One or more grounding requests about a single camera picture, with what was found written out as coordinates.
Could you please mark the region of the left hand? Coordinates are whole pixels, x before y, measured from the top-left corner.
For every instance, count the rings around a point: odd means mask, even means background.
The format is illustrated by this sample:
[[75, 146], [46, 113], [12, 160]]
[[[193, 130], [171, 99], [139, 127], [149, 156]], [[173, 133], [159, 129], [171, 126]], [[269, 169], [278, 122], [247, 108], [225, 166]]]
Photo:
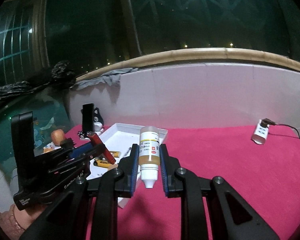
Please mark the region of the left hand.
[[9, 239], [19, 239], [46, 208], [46, 205], [36, 205], [19, 210], [12, 204], [8, 211], [0, 213], [0, 227]]

